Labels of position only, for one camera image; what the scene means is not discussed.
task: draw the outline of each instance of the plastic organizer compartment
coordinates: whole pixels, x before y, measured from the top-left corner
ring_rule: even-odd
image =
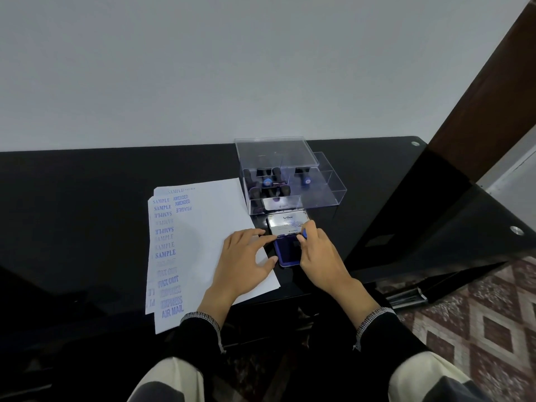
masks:
[[[322,152],[303,137],[237,140],[249,214],[341,203],[346,188]]]

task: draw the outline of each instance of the glossy black tabletop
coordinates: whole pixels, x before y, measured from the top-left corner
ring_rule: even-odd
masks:
[[[309,215],[365,282],[488,265],[536,248],[531,229],[418,138],[309,144],[348,189],[339,206]],[[143,317],[153,189],[238,171],[233,144],[0,153],[0,335]],[[299,266],[275,271],[281,288],[248,304],[310,290]]]

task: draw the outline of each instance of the brown wooden door frame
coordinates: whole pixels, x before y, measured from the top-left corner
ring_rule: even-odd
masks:
[[[428,145],[471,180],[536,124],[536,0],[531,0]]]

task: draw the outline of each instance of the person's left hand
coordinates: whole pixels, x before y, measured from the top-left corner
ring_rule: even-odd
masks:
[[[277,238],[268,235],[251,241],[254,235],[264,233],[265,230],[259,228],[235,231],[224,241],[211,288],[231,304],[260,284],[276,265],[276,256],[270,257],[262,266],[255,261],[257,251]]]

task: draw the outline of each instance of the floor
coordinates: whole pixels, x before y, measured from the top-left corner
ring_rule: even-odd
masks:
[[[399,315],[421,341],[473,378],[494,401],[535,401],[536,258],[509,264],[438,304]],[[228,353],[214,378],[218,402],[276,401],[306,338]]]

